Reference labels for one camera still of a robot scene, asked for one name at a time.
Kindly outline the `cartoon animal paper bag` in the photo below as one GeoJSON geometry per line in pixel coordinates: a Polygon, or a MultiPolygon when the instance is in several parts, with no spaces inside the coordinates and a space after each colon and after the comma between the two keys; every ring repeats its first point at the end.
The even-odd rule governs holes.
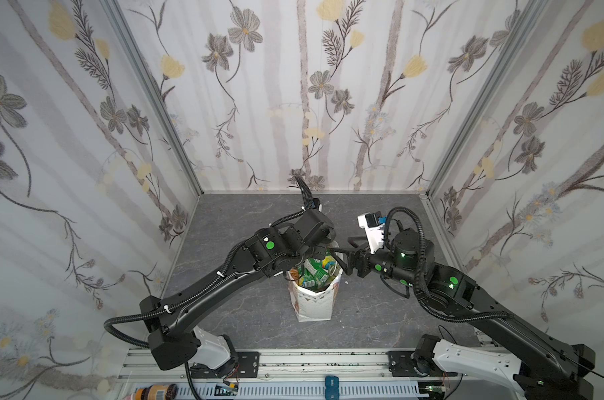
{"type": "MultiPolygon", "coordinates": [[[[327,251],[326,256],[328,255],[332,256],[330,251],[327,251]]],[[[288,283],[288,292],[296,318],[300,323],[329,321],[332,318],[333,309],[336,303],[343,274],[342,269],[339,265],[340,271],[337,278],[335,278],[333,283],[331,283],[325,291],[315,293],[298,286],[298,271],[304,264],[305,263],[294,267],[284,275],[284,279],[288,283]]]]}

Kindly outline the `green snack packet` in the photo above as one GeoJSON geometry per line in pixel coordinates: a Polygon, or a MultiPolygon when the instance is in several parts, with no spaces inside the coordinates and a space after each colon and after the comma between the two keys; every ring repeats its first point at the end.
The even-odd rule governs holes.
{"type": "Polygon", "coordinates": [[[298,271],[297,283],[315,293],[323,292],[337,278],[339,271],[336,259],[330,255],[322,260],[309,258],[298,271]]]}

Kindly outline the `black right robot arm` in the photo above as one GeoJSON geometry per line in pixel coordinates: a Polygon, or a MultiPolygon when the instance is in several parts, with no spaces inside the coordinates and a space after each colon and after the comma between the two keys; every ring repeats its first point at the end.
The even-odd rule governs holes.
{"type": "Polygon", "coordinates": [[[433,335],[415,348],[415,364],[427,370],[459,373],[509,388],[526,399],[592,399],[590,374],[595,351],[583,343],[570,345],[540,331],[500,304],[462,271],[437,263],[432,243],[418,215],[405,207],[386,215],[365,213],[363,237],[348,248],[330,248],[341,255],[340,267],[360,278],[377,273],[405,287],[430,316],[446,323],[469,324],[506,349],[505,354],[473,350],[433,335]]]}

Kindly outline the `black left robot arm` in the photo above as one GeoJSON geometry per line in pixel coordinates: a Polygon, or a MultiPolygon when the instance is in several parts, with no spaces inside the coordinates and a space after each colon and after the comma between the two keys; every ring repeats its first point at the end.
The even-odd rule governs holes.
{"type": "Polygon", "coordinates": [[[261,228],[231,248],[223,263],[185,290],[164,299],[149,296],[138,314],[110,318],[107,333],[151,351],[167,371],[188,363],[204,341],[195,328],[210,313],[248,286],[321,259],[335,240],[333,223],[320,212],[318,198],[303,178],[295,178],[303,208],[261,228]]]}

